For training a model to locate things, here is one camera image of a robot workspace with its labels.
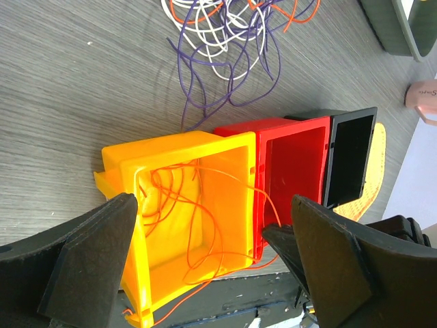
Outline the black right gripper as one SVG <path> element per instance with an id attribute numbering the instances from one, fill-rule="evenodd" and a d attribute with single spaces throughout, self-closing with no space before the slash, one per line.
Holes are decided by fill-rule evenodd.
<path id="1" fill-rule="evenodd" d="M 422 232 L 420 225 L 412 217 L 396 215 L 382 221 L 368 223 L 367 226 L 405 241 L 431 247 L 429 237 Z"/>

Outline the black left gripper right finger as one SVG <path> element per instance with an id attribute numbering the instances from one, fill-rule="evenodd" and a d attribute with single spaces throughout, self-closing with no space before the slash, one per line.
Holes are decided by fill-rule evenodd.
<path id="1" fill-rule="evenodd" d="M 435 327 L 436 249 L 300 195 L 293 229 L 320 327 Z"/>

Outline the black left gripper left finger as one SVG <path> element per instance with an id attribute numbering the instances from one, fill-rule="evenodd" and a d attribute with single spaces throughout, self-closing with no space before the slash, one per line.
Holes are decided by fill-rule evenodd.
<path id="1" fill-rule="evenodd" d="M 134 195 L 1 246 L 2 327 L 108 327 L 137 216 Z"/>

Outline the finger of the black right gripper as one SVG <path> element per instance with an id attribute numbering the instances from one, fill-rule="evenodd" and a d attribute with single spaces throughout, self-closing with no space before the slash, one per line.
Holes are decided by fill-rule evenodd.
<path id="1" fill-rule="evenodd" d="M 309 287 L 300 258 L 296 236 L 292 225 L 267 225 L 262 230 L 262 237 L 282 259 L 302 291 L 309 297 Z"/>

